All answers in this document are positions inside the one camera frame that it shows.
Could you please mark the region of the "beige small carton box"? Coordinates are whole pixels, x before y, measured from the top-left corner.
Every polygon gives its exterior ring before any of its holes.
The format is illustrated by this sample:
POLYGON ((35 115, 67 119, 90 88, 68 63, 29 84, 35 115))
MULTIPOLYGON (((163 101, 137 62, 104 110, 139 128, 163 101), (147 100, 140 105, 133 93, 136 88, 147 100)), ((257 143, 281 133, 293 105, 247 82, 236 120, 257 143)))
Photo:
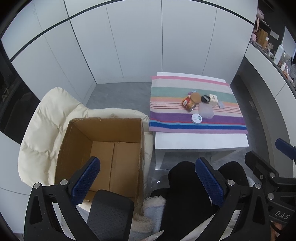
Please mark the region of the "beige small carton box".
POLYGON ((209 104, 211 106, 217 106, 218 105, 218 97, 213 94, 209 94, 209 104))

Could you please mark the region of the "round white tin lid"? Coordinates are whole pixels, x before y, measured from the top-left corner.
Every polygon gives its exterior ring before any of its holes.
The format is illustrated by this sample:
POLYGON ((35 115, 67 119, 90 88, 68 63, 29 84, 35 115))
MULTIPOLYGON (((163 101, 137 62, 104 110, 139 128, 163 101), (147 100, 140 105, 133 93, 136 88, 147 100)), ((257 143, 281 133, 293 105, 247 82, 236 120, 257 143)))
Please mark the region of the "round white tin lid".
POLYGON ((203 121, 203 118, 198 113, 194 113, 193 115, 191 115, 191 121, 192 123, 198 125, 203 121))

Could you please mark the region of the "black powder puff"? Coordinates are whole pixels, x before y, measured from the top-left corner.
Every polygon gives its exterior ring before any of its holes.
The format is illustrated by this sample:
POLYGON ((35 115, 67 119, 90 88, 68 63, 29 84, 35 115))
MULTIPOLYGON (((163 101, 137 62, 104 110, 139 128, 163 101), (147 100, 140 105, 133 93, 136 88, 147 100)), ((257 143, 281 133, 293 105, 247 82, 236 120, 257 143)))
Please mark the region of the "black powder puff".
POLYGON ((208 95, 202 95, 201 96, 201 102, 209 103, 210 102, 210 97, 208 95))

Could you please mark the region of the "tan makeup sponge puff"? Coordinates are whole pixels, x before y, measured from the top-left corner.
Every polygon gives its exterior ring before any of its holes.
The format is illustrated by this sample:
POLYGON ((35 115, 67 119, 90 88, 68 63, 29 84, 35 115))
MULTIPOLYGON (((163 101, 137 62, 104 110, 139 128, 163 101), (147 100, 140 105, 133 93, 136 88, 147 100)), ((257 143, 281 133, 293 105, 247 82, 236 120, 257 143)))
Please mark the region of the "tan makeup sponge puff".
POLYGON ((190 94, 190 99, 192 102, 199 104, 201 102, 201 95, 197 92, 192 92, 190 94))

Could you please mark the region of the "red gold tin can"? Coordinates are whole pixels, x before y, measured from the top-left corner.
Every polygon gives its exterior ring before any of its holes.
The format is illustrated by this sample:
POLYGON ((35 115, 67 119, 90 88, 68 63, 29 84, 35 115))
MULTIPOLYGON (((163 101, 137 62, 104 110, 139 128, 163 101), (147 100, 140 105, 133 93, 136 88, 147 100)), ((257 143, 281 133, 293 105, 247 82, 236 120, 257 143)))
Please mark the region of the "red gold tin can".
POLYGON ((193 111, 194 108, 196 107, 196 103, 193 102, 193 101, 191 100, 191 97, 189 97, 189 96, 185 97, 185 98, 182 100, 181 104, 182 104, 183 108, 184 108, 185 110, 187 110, 188 112, 193 111))

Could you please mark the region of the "cream padded chair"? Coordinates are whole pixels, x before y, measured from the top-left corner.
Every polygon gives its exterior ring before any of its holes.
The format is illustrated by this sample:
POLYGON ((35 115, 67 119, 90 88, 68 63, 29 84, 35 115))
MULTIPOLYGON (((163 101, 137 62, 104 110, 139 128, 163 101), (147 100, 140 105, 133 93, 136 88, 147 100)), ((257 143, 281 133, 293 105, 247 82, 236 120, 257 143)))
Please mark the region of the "cream padded chair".
MULTIPOLYGON (((55 185, 59 150, 69 122, 75 118, 140 118, 144 128, 144 190, 152 158, 149 117, 140 111, 122 108, 89 109, 66 90, 51 89, 37 106, 23 137, 18 155, 18 174, 23 183, 33 186, 55 185)), ((92 201, 79 206, 90 210, 92 201)))

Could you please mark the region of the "tall white spray bottle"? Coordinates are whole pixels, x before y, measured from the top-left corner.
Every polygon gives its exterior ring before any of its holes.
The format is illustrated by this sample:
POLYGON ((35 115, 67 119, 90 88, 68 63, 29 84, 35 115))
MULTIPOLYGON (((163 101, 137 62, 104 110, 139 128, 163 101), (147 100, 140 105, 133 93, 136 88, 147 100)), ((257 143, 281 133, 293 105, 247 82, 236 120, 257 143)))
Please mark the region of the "tall white spray bottle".
POLYGON ((279 63, 283 52, 284 52, 283 45, 279 45, 278 49, 277 49, 277 51, 276 51, 276 53, 274 55, 274 59, 273 59, 273 62, 274 62, 275 65, 277 65, 279 63))

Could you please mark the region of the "white fluffy slipper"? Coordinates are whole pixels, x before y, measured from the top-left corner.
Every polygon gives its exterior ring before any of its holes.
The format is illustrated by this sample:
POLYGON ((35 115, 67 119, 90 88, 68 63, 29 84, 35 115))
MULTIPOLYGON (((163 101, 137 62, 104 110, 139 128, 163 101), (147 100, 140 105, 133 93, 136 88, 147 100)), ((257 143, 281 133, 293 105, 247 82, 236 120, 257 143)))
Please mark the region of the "white fluffy slipper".
POLYGON ((161 196, 148 197, 143 201, 141 210, 132 218, 128 240, 155 240, 163 231, 161 223, 166 200, 161 196))

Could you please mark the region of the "brown cardboard shelf box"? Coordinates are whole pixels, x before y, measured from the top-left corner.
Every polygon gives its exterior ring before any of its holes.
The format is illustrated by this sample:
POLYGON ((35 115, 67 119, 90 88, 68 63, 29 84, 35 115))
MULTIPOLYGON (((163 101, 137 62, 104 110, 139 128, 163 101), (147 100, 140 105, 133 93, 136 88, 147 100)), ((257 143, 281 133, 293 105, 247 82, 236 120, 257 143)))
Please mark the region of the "brown cardboard shelf box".
POLYGON ((262 47, 265 48, 269 42, 268 33, 259 28, 258 31, 255 33, 256 35, 256 42, 262 47))

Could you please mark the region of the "striped colourful towel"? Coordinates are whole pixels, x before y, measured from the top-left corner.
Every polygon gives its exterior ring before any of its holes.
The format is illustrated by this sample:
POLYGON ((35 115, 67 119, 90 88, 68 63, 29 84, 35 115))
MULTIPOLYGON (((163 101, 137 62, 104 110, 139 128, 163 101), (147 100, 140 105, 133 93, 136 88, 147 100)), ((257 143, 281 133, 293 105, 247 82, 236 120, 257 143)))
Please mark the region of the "striped colourful towel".
POLYGON ((149 130, 162 133, 242 133, 247 127, 230 85, 222 79, 204 76, 163 75, 152 77, 149 130), (198 106, 188 112, 181 104, 188 92, 196 90, 202 95, 213 94, 225 108, 213 106, 212 119, 203 118, 196 125, 191 115, 198 113, 198 106))

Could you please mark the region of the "pink plush toy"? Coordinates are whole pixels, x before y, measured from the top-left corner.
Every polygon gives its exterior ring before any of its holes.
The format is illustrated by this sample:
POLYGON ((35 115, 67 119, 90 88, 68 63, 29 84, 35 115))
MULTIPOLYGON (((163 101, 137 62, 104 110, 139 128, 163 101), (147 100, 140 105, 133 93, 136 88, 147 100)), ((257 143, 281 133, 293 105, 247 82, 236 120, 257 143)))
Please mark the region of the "pink plush toy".
POLYGON ((264 13, 258 8, 257 13, 256 13, 255 25, 254 25, 252 35, 251 35, 251 40, 254 42, 256 41, 255 33, 257 33, 257 31, 259 29, 260 20, 263 20, 263 19, 264 19, 264 13))

